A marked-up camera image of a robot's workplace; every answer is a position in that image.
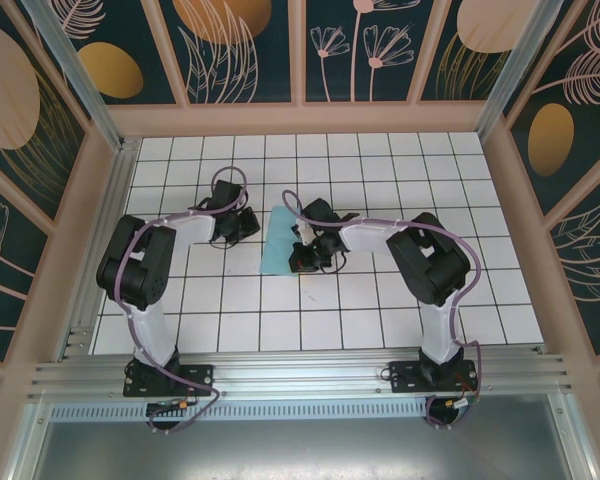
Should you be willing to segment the teal cloth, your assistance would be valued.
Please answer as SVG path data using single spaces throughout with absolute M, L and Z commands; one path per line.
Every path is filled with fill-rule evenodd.
M 260 262 L 260 273 L 263 275 L 292 276 L 289 265 L 293 253 L 293 245 L 298 238 L 292 228 L 297 218 L 284 206 L 274 206 L 270 212 L 264 248 Z

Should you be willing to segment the grey metal sheet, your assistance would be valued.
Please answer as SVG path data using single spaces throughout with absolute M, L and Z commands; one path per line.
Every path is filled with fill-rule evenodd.
M 459 426 L 416 417 L 199 421 L 171 436 L 44 405 L 16 480 L 600 480 L 573 401 L 482 400 Z

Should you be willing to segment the long aluminium mounting rail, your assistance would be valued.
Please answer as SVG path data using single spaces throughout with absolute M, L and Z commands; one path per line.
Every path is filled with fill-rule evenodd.
M 496 345 L 482 353 L 484 395 L 563 393 L 574 382 L 558 354 L 531 346 Z M 189 354 L 185 364 L 211 364 L 227 400 L 372 398 L 391 389 L 380 378 L 394 360 L 415 360 L 414 348 Z M 122 396 L 125 355 L 88 355 L 36 365 L 32 400 L 113 401 Z

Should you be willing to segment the aluminium side rail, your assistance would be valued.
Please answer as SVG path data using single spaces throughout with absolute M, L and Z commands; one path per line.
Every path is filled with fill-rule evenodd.
M 88 356 L 95 350 L 106 295 L 96 273 L 115 226 L 122 216 L 141 147 L 139 137 L 127 137 L 112 159 L 89 240 L 64 317 L 52 361 Z

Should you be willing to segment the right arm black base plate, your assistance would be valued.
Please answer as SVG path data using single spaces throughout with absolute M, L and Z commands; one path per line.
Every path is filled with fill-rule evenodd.
M 428 378 L 418 361 L 392 361 L 388 378 L 393 393 L 460 393 L 464 387 L 476 390 L 478 376 L 472 360 L 462 360 L 446 371 Z

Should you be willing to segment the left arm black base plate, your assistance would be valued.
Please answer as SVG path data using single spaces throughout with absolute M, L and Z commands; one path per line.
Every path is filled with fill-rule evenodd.
M 153 397 L 208 397 L 209 390 L 193 388 L 163 375 L 154 367 L 136 362 L 130 362 L 124 370 L 125 380 L 122 395 L 127 398 Z M 181 365 L 177 375 L 189 382 L 211 387 L 214 374 L 212 365 Z

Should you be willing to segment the aluminium frame post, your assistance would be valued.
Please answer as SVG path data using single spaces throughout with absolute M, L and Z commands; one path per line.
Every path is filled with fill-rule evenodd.
M 482 144 L 486 143 L 506 104 L 533 62 L 563 1 L 538 0 L 534 7 L 477 120 L 475 131 Z
M 32 21 L 39 28 L 42 38 L 46 41 L 54 57 L 64 68 L 69 82 L 73 85 L 106 142 L 115 152 L 119 152 L 124 138 L 118 131 L 69 37 L 62 31 L 51 6 L 46 0 L 22 0 L 22 3 Z

